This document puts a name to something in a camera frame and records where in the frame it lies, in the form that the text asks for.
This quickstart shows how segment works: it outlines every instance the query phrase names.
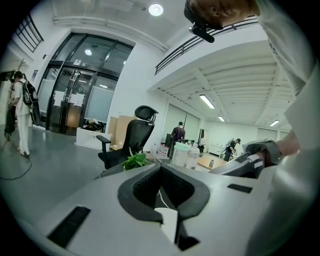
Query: gray floor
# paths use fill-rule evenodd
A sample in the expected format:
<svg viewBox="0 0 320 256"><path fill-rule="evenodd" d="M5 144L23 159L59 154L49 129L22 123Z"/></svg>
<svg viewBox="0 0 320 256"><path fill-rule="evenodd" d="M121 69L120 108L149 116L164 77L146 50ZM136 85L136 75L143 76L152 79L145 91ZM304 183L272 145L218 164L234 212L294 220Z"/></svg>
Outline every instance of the gray floor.
<svg viewBox="0 0 320 256"><path fill-rule="evenodd" d="M5 142L3 130L0 127L0 177L18 177L30 162L17 151L17 131L1 151ZM15 216L34 224L104 170L99 150L76 146L75 142L72 136L30 128L30 171L14 181L0 180L1 194Z"/></svg>

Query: backpack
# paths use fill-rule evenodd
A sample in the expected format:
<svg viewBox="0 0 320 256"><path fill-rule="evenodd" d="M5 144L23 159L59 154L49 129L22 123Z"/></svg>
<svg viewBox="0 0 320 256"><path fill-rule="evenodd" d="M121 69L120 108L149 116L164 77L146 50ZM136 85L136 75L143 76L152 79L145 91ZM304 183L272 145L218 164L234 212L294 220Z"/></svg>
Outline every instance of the backpack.
<svg viewBox="0 0 320 256"><path fill-rule="evenodd" d="M22 95L24 104L30 106L31 104L38 102L36 88L34 88L34 86L31 83L29 83L29 81L26 81L25 83L20 83L22 84Z"/></svg>

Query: cardboard box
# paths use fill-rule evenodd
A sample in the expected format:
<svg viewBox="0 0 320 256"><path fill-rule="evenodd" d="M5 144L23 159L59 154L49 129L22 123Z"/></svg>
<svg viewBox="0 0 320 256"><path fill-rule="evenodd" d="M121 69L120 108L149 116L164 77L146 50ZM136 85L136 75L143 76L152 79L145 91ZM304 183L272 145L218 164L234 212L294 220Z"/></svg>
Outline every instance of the cardboard box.
<svg viewBox="0 0 320 256"><path fill-rule="evenodd" d="M110 124L108 128L108 134L110 135L111 148L115 150L120 150L123 148L128 124L132 120L136 120L136 116L119 115L118 118L111 117Z"/></svg>

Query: railing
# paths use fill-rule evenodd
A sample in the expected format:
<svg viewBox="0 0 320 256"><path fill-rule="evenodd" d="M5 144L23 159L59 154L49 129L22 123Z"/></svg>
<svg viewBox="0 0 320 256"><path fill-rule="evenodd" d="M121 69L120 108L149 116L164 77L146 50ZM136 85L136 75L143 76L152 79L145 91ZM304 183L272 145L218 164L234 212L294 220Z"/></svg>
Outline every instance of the railing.
<svg viewBox="0 0 320 256"><path fill-rule="evenodd" d="M215 30L212 29L208 33L213 36L217 37L220 35L223 35L225 33L229 33L235 30L244 29L250 26L253 26L257 24L257 18L255 16L250 16L247 19L225 26L223 30ZM168 66L170 63L172 63L174 60L182 56L183 54L187 53L194 47L202 44L204 40L198 36L194 36L188 41L186 41L184 44L179 46L177 49L175 49L173 52L171 52L167 57L165 57L156 67L155 67L155 75L158 74L161 70L163 70L166 66Z"/></svg>
<svg viewBox="0 0 320 256"><path fill-rule="evenodd" d="M15 34L33 53L38 45L44 41L30 14L28 14L15 30Z"/></svg>

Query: plastic bottle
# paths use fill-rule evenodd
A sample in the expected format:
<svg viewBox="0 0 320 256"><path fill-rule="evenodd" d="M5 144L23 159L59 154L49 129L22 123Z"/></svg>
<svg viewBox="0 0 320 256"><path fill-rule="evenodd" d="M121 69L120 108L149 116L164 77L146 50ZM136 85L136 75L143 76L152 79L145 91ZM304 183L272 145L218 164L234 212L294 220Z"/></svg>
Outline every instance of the plastic bottle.
<svg viewBox="0 0 320 256"><path fill-rule="evenodd" d="M188 157L186 159L184 167L195 170L198 165L199 156L200 156L200 150L198 148L197 143L194 143L193 147L190 147L190 149L188 150Z"/></svg>
<svg viewBox="0 0 320 256"><path fill-rule="evenodd" d="M171 164L184 167L188 157L188 145L176 142Z"/></svg>

